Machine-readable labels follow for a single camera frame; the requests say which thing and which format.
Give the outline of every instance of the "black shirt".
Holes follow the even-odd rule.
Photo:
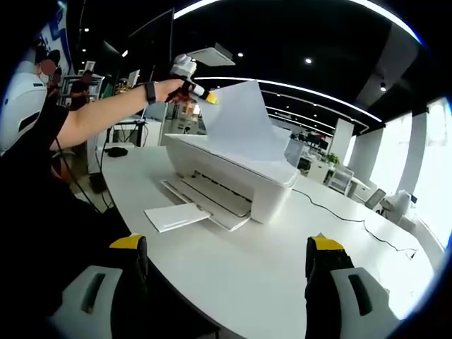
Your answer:
[[[90,89],[90,86],[87,83],[84,83],[82,80],[78,80],[72,84],[71,93],[83,93]],[[71,110],[76,111],[77,109],[83,107],[86,104],[86,96],[82,95],[80,97],[73,97],[71,99]]]
[[[31,130],[0,157],[3,280],[23,285],[16,307],[47,315],[95,251],[112,242],[102,215],[51,173],[49,149],[67,115],[46,102]]]
[[[52,105],[56,105],[59,99],[59,90],[60,87],[58,85],[52,85],[47,89],[47,98],[46,101],[48,101]]]

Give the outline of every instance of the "robotic hand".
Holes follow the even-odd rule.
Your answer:
[[[215,94],[210,93],[208,90],[205,90],[200,85],[196,85],[191,77],[196,71],[196,61],[189,57],[186,54],[181,54],[174,59],[174,64],[171,68],[171,77],[178,78],[184,80],[184,84],[181,88],[175,90],[170,93],[167,98],[167,102],[169,102],[173,97],[177,95],[178,92],[182,91],[184,93],[193,93],[201,99],[211,103],[217,104],[218,98]]]

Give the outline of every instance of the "desk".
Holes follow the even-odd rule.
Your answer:
[[[433,274],[411,234],[302,176],[296,189],[344,218],[366,219],[369,230],[398,248],[418,249],[414,259],[376,241],[361,224],[340,221],[294,191],[279,218],[267,225],[251,220],[229,233],[204,220],[159,234],[143,211],[177,201],[160,183],[174,175],[166,149],[134,148],[126,157],[104,157],[103,170],[129,229],[146,236],[157,269],[193,306],[243,338],[304,338],[307,237],[320,232],[340,242],[355,266],[365,267],[390,291],[389,306],[399,317],[416,305]]]

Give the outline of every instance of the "face mask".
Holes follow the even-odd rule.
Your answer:
[[[49,82],[49,76],[46,76],[45,74],[41,73],[40,74],[40,79],[43,83],[48,83]]]

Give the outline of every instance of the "mouse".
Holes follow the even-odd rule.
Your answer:
[[[109,157],[124,157],[125,155],[127,155],[128,150],[121,147],[112,147],[108,150],[105,150],[105,152]]]

